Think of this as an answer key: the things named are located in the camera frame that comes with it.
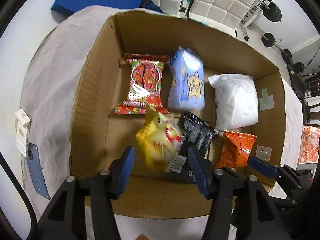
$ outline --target orange package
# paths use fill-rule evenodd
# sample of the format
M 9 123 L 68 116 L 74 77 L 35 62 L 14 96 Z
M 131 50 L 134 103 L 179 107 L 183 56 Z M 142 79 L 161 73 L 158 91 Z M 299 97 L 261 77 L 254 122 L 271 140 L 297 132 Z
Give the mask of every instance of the orange package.
M 303 125 L 298 164 L 318 163 L 320 129 Z
M 221 157 L 215 168 L 236 168 L 247 166 L 247 161 L 257 136 L 225 131 L 223 132 L 223 147 Z

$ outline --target dark blue cloth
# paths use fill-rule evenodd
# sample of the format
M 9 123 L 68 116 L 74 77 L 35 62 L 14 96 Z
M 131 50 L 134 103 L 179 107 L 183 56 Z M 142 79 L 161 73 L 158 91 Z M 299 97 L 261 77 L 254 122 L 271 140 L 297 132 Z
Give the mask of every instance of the dark blue cloth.
M 152 11 L 156 11 L 159 13 L 164 13 L 159 6 L 155 5 L 151 0 L 142 0 L 140 4 L 140 8 L 149 9 Z

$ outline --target red snack bag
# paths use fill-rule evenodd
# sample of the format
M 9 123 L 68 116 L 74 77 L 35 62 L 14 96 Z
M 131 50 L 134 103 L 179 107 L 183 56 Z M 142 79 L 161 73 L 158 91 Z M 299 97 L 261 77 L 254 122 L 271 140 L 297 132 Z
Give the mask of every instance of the red snack bag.
M 223 132 L 221 157 L 215 168 L 247 166 L 247 161 L 256 138 L 257 136 L 247 133 Z
M 169 113 L 160 98 L 162 71 L 169 58 L 124 53 L 125 62 L 132 68 L 131 79 L 128 96 L 116 106 L 116 114 L 145 114 L 146 104 L 162 114 Z

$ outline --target orange snack bag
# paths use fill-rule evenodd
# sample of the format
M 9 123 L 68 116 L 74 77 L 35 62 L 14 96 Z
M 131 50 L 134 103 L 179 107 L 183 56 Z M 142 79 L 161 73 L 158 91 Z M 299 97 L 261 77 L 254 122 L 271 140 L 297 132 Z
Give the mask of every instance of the orange snack bag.
M 247 166 L 247 161 L 257 136 L 225 131 L 223 132 L 223 147 L 221 157 L 215 168 L 236 168 Z

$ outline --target blue phone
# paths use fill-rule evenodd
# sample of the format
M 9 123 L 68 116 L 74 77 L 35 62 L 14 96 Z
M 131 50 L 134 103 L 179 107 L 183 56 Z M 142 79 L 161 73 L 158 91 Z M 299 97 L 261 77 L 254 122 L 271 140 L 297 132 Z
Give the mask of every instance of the blue phone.
M 32 143 L 29 143 L 29 156 L 27 157 L 27 164 L 36 192 L 42 197 L 51 199 L 48 193 L 47 186 L 44 182 L 38 147 Z

